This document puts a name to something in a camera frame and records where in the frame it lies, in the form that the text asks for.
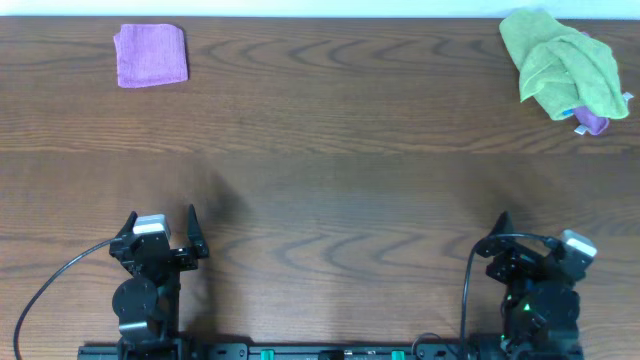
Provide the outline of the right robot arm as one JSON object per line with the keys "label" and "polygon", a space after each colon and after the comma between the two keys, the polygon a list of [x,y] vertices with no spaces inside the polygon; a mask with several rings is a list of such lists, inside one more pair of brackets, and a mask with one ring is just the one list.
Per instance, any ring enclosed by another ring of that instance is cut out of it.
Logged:
{"label": "right robot arm", "polygon": [[582,359],[576,284],[597,249],[576,231],[557,237],[518,233],[503,212],[475,254],[489,258],[486,275],[506,286],[502,333],[469,342],[469,359]]}

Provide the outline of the green cloth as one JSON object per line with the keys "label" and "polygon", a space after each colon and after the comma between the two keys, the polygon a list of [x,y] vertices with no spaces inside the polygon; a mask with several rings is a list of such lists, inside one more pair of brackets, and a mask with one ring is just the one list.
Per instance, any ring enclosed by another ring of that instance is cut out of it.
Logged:
{"label": "green cloth", "polygon": [[519,71],[522,102],[534,98],[553,121],[579,107],[614,120],[629,115],[618,64],[607,44],[542,10],[512,13],[499,32]]}

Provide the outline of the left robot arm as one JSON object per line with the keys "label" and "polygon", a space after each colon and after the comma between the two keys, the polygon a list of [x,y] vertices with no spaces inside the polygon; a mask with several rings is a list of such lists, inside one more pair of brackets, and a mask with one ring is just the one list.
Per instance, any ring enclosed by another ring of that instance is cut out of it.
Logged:
{"label": "left robot arm", "polygon": [[173,249],[163,214],[131,213],[109,245],[109,254],[131,275],[114,292],[119,319],[119,359],[186,359],[191,341],[179,331],[180,275],[196,270],[209,248],[196,210],[188,207],[186,247]]}

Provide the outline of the purple cloth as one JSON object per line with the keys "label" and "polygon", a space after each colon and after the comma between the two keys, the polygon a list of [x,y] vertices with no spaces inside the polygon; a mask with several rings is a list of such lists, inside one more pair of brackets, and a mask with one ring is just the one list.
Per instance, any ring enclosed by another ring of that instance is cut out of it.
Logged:
{"label": "purple cloth", "polygon": [[171,24],[123,24],[113,36],[117,84],[145,88],[189,79],[185,34]]}
{"label": "purple cloth", "polygon": [[595,115],[586,106],[575,108],[573,113],[579,122],[579,125],[574,130],[578,135],[590,134],[591,136],[598,136],[610,125],[608,118]]}

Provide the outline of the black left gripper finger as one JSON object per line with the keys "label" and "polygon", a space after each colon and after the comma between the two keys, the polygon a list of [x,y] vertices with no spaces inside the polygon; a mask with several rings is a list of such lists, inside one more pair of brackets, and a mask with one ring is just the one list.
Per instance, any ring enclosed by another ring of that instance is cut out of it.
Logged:
{"label": "black left gripper finger", "polygon": [[190,204],[188,207],[187,239],[191,243],[191,247],[198,259],[209,257],[209,247],[199,224],[196,210],[193,204]]}
{"label": "black left gripper finger", "polygon": [[119,232],[116,235],[116,238],[122,238],[123,236],[126,236],[127,234],[130,234],[133,232],[133,227],[135,225],[135,222],[138,218],[138,215],[135,211],[132,211],[125,224],[122,226],[122,228],[119,230]]}

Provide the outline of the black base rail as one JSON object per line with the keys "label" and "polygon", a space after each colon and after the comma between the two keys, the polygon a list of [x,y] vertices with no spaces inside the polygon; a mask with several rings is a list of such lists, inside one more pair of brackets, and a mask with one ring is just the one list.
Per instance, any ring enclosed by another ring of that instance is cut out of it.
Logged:
{"label": "black base rail", "polygon": [[205,345],[202,350],[167,355],[119,355],[116,346],[82,346],[78,360],[192,359],[192,360],[454,360],[453,346],[423,343],[414,349],[402,346],[249,346],[242,343]]}

